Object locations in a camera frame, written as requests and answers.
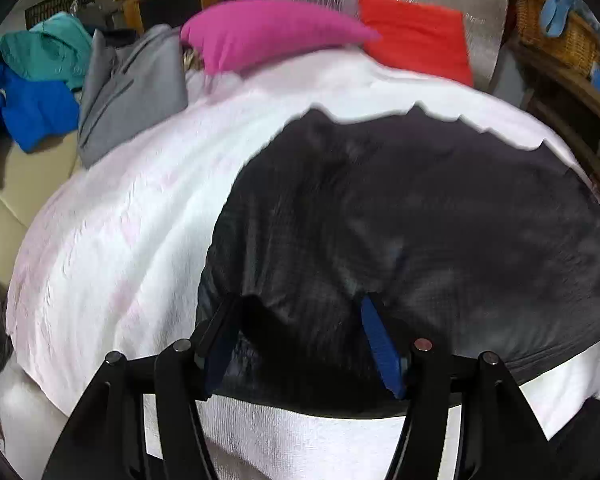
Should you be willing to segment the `magenta pillow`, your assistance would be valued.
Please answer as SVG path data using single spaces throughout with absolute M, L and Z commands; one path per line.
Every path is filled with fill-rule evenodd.
M 181 28 L 181 43 L 200 54 L 215 76 L 281 56 L 359 46 L 379 38 L 356 18 L 298 0 L 230 0 L 210 6 Z

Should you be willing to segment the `red pillow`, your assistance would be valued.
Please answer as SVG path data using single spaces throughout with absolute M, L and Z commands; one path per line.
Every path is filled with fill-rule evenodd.
M 474 84 L 462 12 L 403 0 L 358 0 L 358 17 L 378 32 L 378 39 L 364 44 L 376 62 Z

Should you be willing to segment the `blue jacket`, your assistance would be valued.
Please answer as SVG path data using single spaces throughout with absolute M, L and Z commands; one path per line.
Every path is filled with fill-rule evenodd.
M 29 153 L 48 136 L 78 128 L 80 107 L 61 81 L 27 81 L 0 62 L 0 124 Z

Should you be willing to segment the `wicker basket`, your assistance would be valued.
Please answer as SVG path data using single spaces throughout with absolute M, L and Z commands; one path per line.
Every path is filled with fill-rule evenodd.
M 542 31 L 540 14 L 544 0 L 514 0 L 519 41 L 554 61 L 587 77 L 594 64 L 600 64 L 600 40 L 592 27 L 573 12 L 557 37 Z

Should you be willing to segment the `white fleece bed blanket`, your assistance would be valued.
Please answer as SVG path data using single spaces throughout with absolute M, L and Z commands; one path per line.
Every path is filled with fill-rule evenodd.
M 10 280 L 7 333 L 18 364 L 66 419 L 105 354 L 151 356 L 194 330 L 212 229 L 238 171 L 292 118 L 319 106 L 354 122 L 406 112 L 463 118 L 516 148 L 543 141 L 576 160 L 547 126 L 464 84 L 326 50 L 227 74 L 189 106 L 80 170 L 44 205 Z M 553 437 L 600 400 L 600 342 L 522 386 Z M 382 479 L 403 417 L 300 415 L 216 396 L 201 404 L 221 479 Z

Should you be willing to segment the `grey garment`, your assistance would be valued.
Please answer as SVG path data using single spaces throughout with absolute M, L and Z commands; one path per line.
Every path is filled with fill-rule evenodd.
M 82 166 L 91 167 L 118 145 L 185 110 L 180 31 L 156 25 L 116 48 L 94 32 L 83 81 L 78 128 Z

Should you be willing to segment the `wooden side table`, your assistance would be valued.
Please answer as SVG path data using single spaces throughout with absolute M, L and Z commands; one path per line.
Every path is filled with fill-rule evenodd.
M 528 91 L 524 110 L 552 128 L 600 192 L 600 92 L 583 76 L 517 40 L 507 44 Z

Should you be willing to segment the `beige sofa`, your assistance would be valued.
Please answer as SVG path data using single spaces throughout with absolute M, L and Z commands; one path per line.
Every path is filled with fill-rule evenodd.
M 43 140 L 32 153 L 0 140 L 0 288 L 8 289 L 20 244 L 38 211 L 81 169 L 76 133 Z

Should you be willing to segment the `light blue cloth in basket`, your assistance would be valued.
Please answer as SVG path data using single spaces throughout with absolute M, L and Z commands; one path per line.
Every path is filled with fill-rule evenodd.
M 576 0 L 545 0 L 540 12 L 540 27 L 548 38 L 557 38 L 564 31 Z

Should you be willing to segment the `teal garment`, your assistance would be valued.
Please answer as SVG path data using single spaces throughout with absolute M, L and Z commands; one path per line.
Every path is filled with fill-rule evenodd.
M 83 87 L 92 55 L 92 36 L 72 14 L 59 12 L 29 30 L 0 37 L 0 61 L 28 81 L 63 81 Z

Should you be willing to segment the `black quilted puffer jacket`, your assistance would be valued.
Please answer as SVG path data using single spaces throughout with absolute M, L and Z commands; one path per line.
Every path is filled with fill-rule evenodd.
M 361 320 L 395 342 L 497 353 L 528 382 L 600 341 L 600 202 L 546 145 L 515 148 L 420 108 L 290 122 L 240 170 L 215 222 L 197 316 L 240 331 L 219 394 L 384 417 Z

